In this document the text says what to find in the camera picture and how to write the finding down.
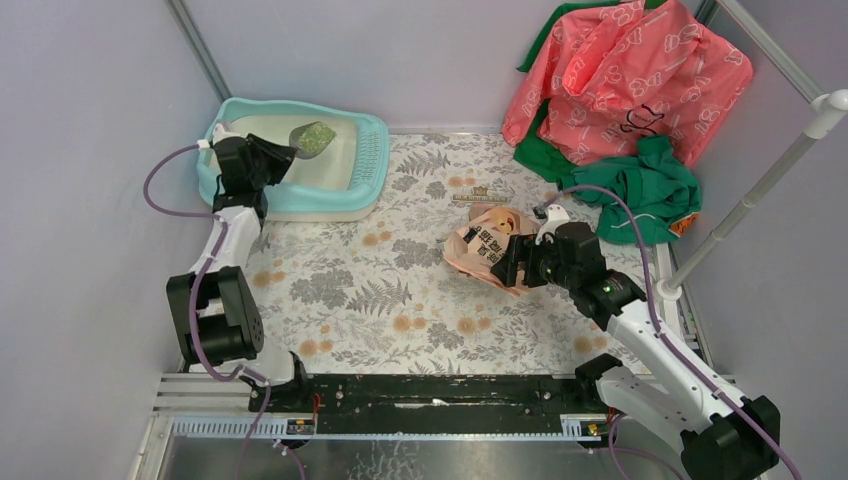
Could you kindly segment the pink cat litter bag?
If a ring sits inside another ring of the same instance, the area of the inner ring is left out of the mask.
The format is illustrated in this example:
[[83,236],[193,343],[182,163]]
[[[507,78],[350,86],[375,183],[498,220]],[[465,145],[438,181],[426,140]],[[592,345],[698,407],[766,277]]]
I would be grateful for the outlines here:
[[512,208],[473,204],[468,223],[445,239],[443,257],[460,273],[519,297],[529,289],[519,283],[505,287],[491,268],[504,256],[513,235],[536,234],[539,229],[536,220]]

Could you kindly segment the silver metal scoop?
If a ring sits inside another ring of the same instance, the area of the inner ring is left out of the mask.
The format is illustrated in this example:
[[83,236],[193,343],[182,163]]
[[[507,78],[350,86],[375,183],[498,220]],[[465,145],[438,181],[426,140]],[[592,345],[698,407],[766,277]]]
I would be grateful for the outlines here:
[[312,159],[320,155],[336,138],[336,131],[322,121],[294,128],[289,135],[289,146],[295,149],[298,159]]

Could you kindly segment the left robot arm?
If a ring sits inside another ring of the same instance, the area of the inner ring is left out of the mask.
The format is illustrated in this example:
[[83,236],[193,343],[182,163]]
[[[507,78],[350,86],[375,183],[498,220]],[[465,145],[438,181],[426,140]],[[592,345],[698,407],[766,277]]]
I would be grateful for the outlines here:
[[205,215],[213,227],[204,250],[187,273],[166,284],[181,354],[214,378],[272,389],[282,408],[299,410],[310,397],[304,366],[290,351],[265,349],[264,324],[244,273],[268,213],[264,190],[282,181],[297,151],[228,131],[196,147],[214,152],[220,172]]

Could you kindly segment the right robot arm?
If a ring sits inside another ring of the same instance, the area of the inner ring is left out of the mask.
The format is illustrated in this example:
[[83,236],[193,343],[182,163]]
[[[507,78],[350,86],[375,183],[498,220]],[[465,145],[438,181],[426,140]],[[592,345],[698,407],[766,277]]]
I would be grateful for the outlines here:
[[575,402],[612,407],[661,438],[692,479],[755,479],[779,461],[780,412],[752,399],[710,368],[656,314],[627,275],[607,267],[584,222],[548,222],[537,234],[513,235],[493,275],[505,286],[556,285],[585,317],[625,345],[650,370],[646,384],[606,355],[581,365]]

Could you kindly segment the green cat litter pile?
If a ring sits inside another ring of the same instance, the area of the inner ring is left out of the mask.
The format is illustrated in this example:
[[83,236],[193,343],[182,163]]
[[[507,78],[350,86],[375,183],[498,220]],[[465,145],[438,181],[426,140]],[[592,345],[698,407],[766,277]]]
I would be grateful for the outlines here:
[[322,153],[336,138],[336,131],[325,122],[313,122],[305,125],[296,135],[294,143],[298,150],[306,155]]

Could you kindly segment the teal litter box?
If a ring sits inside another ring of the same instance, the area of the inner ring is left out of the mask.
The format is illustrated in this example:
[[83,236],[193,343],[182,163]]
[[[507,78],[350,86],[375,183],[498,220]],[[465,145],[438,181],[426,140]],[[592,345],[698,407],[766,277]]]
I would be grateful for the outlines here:
[[268,222],[353,222],[367,216],[381,195],[389,166],[389,130],[380,118],[320,105],[233,97],[214,124],[287,145],[298,127],[324,122],[335,138],[319,155],[296,159],[282,182],[265,188]]

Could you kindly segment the floral patterned table mat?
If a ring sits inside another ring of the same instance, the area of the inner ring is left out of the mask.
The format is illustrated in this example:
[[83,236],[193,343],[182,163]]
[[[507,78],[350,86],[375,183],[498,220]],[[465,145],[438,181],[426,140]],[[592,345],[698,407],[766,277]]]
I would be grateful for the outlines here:
[[395,135],[364,219],[268,223],[245,270],[267,345],[311,373],[569,374],[602,353],[644,373],[563,289],[514,296],[444,260],[475,190],[529,213],[556,188],[495,134]]

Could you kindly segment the green cloth garment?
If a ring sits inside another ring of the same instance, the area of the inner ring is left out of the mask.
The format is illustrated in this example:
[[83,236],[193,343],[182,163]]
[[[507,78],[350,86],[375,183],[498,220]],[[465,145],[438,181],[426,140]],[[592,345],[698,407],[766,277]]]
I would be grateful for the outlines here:
[[636,241],[626,209],[649,245],[679,239],[686,224],[697,218],[702,206],[699,182],[674,157],[669,140],[647,139],[635,156],[578,166],[538,135],[548,110],[549,102],[542,101],[527,135],[515,145],[513,159],[560,190],[577,187],[572,193],[576,200],[600,207],[601,239],[617,245]]

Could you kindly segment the pink printed garment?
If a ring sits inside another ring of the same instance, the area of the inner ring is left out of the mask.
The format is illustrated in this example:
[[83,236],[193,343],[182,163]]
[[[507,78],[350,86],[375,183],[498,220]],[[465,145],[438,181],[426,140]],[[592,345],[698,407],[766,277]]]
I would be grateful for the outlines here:
[[535,131],[576,165],[665,135],[692,167],[752,77],[748,57],[679,1],[579,9],[552,26],[501,132],[517,146]]

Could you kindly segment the white pipe rack stand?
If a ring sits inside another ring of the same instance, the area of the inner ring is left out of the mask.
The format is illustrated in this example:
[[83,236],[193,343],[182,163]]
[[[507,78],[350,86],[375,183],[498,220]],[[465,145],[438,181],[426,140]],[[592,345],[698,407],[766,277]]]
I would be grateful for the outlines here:
[[656,293],[664,301],[677,301],[683,294],[683,283],[730,233],[747,217],[757,204],[819,141],[847,114],[847,90],[840,89],[823,94],[810,102],[815,116],[792,144],[763,174],[754,186],[741,197],[724,219],[710,232],[695,252],[682,266],[655,285]]

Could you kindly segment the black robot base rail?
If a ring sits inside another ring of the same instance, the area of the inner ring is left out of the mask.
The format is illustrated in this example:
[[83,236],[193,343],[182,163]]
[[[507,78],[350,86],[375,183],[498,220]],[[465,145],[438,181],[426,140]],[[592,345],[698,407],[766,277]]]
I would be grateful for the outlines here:
[[551,375],[315,374],[264,391],[248,408],[303,414],[320,434],[560,434],[561,421],[611,412],[587,382]]

